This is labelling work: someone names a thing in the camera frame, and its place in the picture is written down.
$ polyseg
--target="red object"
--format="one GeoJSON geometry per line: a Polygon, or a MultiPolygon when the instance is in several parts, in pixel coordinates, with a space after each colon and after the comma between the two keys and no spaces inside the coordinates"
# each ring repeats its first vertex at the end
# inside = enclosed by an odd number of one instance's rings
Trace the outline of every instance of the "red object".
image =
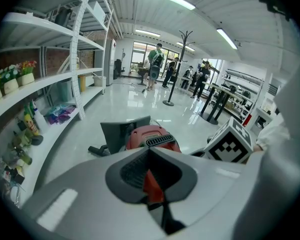
{"type": "MultiPolygon", "coordinates": [[[[131,136],[126,144],[127,150],[136,149],[146,145],[146,141],[150,140],[151,138],[169,135],[170,133],[166,131],[166,129],[162,128],[158,125],[146,125],[141,126],[131,133],[131,136]]],[[[176,152],[181,153],[179,145],[177,141],[163,143],[156,147],[165,148],[167,150],[173,150],[176,152]]]]}
{"type": "Polygon", "coordinates": [[[150,170],[145,175],[143,192],[148,194],[148,203],[162,203],[165,199],[163,191],[150,170]]]}
{"type": "Polygon", "coordinates": [[[246,125],[249,123],[250,119],[251,119],[251,114],[249,114],[249,115],[246,117],[246,119],[244,120],[244,122],[243,122],[243,126],[244,126],[244,127],[246,127],[246,125]]]}

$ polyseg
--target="black pants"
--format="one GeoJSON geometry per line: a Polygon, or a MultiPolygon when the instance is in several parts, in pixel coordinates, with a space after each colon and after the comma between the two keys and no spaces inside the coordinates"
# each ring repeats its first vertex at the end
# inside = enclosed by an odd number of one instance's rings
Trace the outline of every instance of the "black pants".
{"type": "Polygon", "coordinates": [[[188,83],[189,83],[189,80],[183,80],[183,82],[182,82],[182,84],[181,84],[181,88],[187,88],[187,86],[188,86],[188,83]]]}
{"type": "Polygon", "coordinates": [[[169,79],[170,79],[170,77],[172,76],[172,71],[167,71],[166,72],[166,75],[165,75],[165,79],[164,79],[164,81],[163,81],[163,84],[162,84],[162,86],[167,86],[167,83],[168,83],[168,81],[169,81],[169,79]]]}
{"type": "Polygon", "coordinates": [[[196,86],[194,88],[193,96],[196,96],[196,93],[197,93],[199,88],[200,88],[200,90],[198,92],[198,98],[200,98],[202,92],[204,91],[205,84],[203,82],[196,82],[196,86]]]}

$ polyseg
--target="metal shelving unit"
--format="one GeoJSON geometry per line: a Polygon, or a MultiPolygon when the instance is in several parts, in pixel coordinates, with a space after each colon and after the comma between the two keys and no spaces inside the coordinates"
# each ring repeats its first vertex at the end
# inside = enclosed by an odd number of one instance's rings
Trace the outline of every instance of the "metal shelving unit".
{"type": "Polygon", "coordinates": [[[70,103],[76,105],[76,109],[70,115],[70,120],[61,125],[51,125],[48,132],[43,135],[43,142],[39,146],[31,146],[29,155],[32,157],[32,164],[24,168],[25,180],[21,185],[20,202],[22,205],[32,195],[42,165],[59,135],[77,114],[83,120],[85,117],[84,105],[98,93],[104,93],[106,86],[88,87],[85,92],[80,93],[78,75],[102,72],[103,79],[104,50],[113,8],[109,7],[107,0],[102,0],[102,2],[101,0],[22,0],[20,6],[25,12],[28,8],[30,12],[34,12],[34,15],[16,12],[6,15],[0,30],[0,53],[21,49],[40,49],[39,66],[42,72],[46,72],[47,48],[69,50],[69,57],[61,67],[65,70],[69,65],[70,72],[58,70],[56,75],[39,78],[4,96],[0,100],[0,116],[28,95],[65,79],[71,79],[74,98],[70,103]],[[72,12],[75,14],[75,18],[67,27],[48,20],[52,19],[55,9],[69,5],[73,7],[72,12]],[[88,30],[85,25],[86,18],[89,18],[90,25],[94,26],[93,29],[89,28],[89,31],[106,31],[103,46],[83,36],[82,31],[88,30]],[[102,67],[77,69],[77,52],[83,50],[103,51],[102,67]]]}

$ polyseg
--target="white floor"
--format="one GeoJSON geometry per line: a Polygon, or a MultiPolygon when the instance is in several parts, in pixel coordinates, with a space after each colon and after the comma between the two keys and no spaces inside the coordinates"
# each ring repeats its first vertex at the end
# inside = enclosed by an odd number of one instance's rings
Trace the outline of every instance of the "white floor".
{"type": "Polygon", "coordinates": [[[205,99],[197,101],[190,98],[190,92],[175,89],[171,99],[174,106],[167,106],[162,101],[169,98],[169,89],[162,88],[158,82],[155,90],[141,93],[144,87],[138,85],[139,82],[135,78],[117,79],[106,88],[104,95],[97,95],[84,107],[84,120],[77,116],[54,144],[40,172],[36,189],[79,163],[98,159],[88,152],[88,147],[99,148],[106,143],[100,122],[125,122],[150,115],[177,139],[181,151],[189,154],[206,146],[207,137],[230,118],[229,114],[222,112],[219,125],[210,124],[198,116],[205,99]]]}

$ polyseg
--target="corrugated metal ceiling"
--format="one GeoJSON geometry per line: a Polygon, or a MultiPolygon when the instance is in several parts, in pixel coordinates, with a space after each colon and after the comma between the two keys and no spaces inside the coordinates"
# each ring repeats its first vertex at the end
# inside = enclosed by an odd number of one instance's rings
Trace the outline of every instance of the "corrugated metal ceiling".
{"type": "Polygon", "coordinates": [[[186,0],[190,11],[168,0],[113,0],[122,31],[136,28],[161,34],[168,43],[182,41],[180,31],[193,31],[189,42],[196,58],[225,59],[278,70],[300,60],[300,40],[292,22],[267,11],[258,0],[186,0]],[[238,50],[217,33],[223,28],[238,50]]]}

